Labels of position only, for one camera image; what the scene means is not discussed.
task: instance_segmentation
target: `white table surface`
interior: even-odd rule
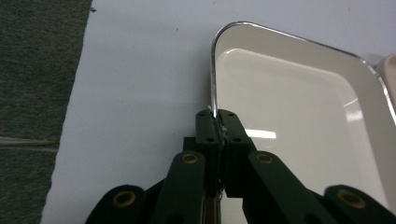
[[[254,21],[377,64],[396,52],[396,2],[93,0],[42,223],[84,223],[110,189],[166,176],[209,105],[211,42]],[[240,223],[233,210],[223,223]]]

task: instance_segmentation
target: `white ceramic tray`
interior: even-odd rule
[[[396,205],[396,129],[386,90],[361,58],[251,22],[212,47],[212,108],[236,113],[258,150],[322,194],[345,184]]]

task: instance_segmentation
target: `gray carpet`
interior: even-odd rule
[[[91,1],[0,1],[0,136],[59,141]],[[56,151],[0,144],[0,223],[39,222]]]

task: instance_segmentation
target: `tray rim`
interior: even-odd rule
[[[394,124],[396,126],[396,112],[393,109],[393,105],[392,105],[392,102],[390,100],[390,96],[389,96],[389,92],[388,92],[387,86],[385,85],[385,82],[384,82],[383,78],[362,57],[360,57],[360,56],[358,56],[358,55],[356,55],[354,53],[342,50],[342,49],[338,49],[338,48],[334,48],[334,47],[331,47],[331,46],[328,46],[328,45],[325,45],[325,44],[321,44],[319,42],[316,42],[316,41],[313,41],[313,40],[310,40],[310,39],[306,39],[306,38],[302,38],[302,37],[297,36],[297,35],[291,35],[291,34],[288,34],[288,33],[285,33],[285,32],[281,32],[281,31],[278,31],[276,29],[273,29],[273,28],[270,28],[270,27],[266,27],[266,26],[263,26],[263,25],[259,25],[257,23],[251,22],[251,21],[233,21],[233,22],[228,23],[227,25],[223,26],[220,30],[218,30],[218,32],[216,33],[216,35],[215,35],[215,37],[214,37],[214,39],[212,41],[211,59],[210,59],[210,97],[211,97],[210,103],[211,103],[212,116],[214,118],[217,116],[217,114],[218,114],[217,111],[219,109],[219,107],[218,107],[218,96],[217,96],[217,83],[216,83],[216,45],[218,43],[219,38],[221,37],[221,35],[226,30],[228,30],[228,29],[230,29],[230,28],[232,28],[234,26],[237,26],[237,25],[254,26],[256,28],[260,28],[260,29],[264,29],[264,30],[267,30],[267,31],[275,32],[277,34],[285,35],[285,36],[288,36],[290,38],[298,39],[300,41],[310,42],[310,43],[319,45],[321,47],[324,47],[324,48],[327,48],[327,49],[333,49],[333,50],[339,51],[341,53],[345,53],[345,54],[348,54],[348,55],[350,55],[352,57],[355,57],[356,59],[358,59],[361,63],[363,63],[370,70],[370,72],[376,77],[376,80],[382,86],[383,93],[384,93],[385,98],[386,98],[387,103],[388,103],[389,113],[391,114],[391,116],[393,118],[393,122],[394,122]]]

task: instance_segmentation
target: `white tray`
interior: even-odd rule
[[[361,189],[395,208],[396,129],[387,96],[361,58],[250,22],[219,31],[212,108],[241,119],[258,150],[305,186]]]

